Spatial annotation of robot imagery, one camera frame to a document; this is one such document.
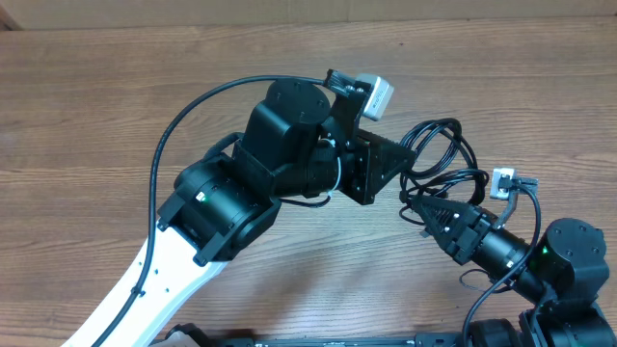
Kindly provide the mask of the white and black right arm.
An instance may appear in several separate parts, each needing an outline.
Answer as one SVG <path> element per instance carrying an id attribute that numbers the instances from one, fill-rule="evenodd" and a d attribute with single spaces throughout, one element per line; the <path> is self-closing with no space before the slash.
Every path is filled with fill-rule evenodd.
<path id="1" fill-rule="evenodd" d="M 616 334 L 597 304 L 609 278 L 603 232 L 572 218 L 553 221 L 533 245 L 497 225 L 497 216 L 465 202 L 417 196 L 408 205 L 455 262 L 473 262 L 498 287 L 533 307 L 514 328 L 506 319 L 463 326 L 463 346 L 613 346 Z"/>

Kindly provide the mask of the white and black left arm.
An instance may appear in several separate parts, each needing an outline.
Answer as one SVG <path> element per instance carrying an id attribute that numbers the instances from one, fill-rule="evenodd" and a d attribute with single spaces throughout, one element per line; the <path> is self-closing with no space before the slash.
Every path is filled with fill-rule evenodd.
<path id="1" fill-rule="evenodd" d="M 384 78 L 271 76 L 245 130 L 183 170 L 148 205 L 148 238 L 71 346 L 146 346 L 183 304 L 276 220 L 286 204 L 318 208 L 334 193 L 361 205 L 415 161 L 362 130 L 393 93 Z"/>

